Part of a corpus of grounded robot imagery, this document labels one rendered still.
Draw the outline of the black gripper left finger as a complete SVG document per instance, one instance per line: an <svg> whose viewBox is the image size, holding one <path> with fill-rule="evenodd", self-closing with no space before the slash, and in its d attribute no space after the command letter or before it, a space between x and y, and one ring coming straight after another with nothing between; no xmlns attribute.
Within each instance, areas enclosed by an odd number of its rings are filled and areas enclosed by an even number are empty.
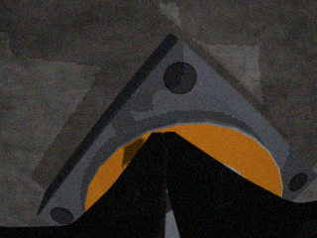
<svg viewBox="0 0 317 238"><path fill-rule="evenodd" d="M167 145L152 132L110 189L64 226L0 226L0 238L163 238Z"/></svg>

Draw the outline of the orange round plate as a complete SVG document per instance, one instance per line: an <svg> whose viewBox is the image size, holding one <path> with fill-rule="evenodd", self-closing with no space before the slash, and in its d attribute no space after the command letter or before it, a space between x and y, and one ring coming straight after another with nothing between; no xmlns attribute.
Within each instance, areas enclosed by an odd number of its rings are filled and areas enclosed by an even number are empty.
<svg viewBox="0 0 317 238"><path fill-rule="evenodd" d="M185 124L185 126L183 126ZM239 130L233 124L210 119L174 119L170 122L143 128L130 138L116 144L102 160L88 183L83 209L90 209L112 183L122 174L124 168L135 157L152 132L177 132L182 138L215 160L237 172L243 178L282 196L281 173L266 146L251 135Z"/></svg>

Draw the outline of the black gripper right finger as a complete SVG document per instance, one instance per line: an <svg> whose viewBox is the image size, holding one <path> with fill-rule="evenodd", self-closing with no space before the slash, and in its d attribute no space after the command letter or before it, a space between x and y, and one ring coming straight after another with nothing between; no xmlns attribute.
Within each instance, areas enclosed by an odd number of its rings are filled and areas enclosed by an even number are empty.
<svg viewBox="0 0 317 238"><path fill-rule="evenodd" d="M317 201L288 201L177 132L163 135L167 197L179 238L317 238Z"/></svg>

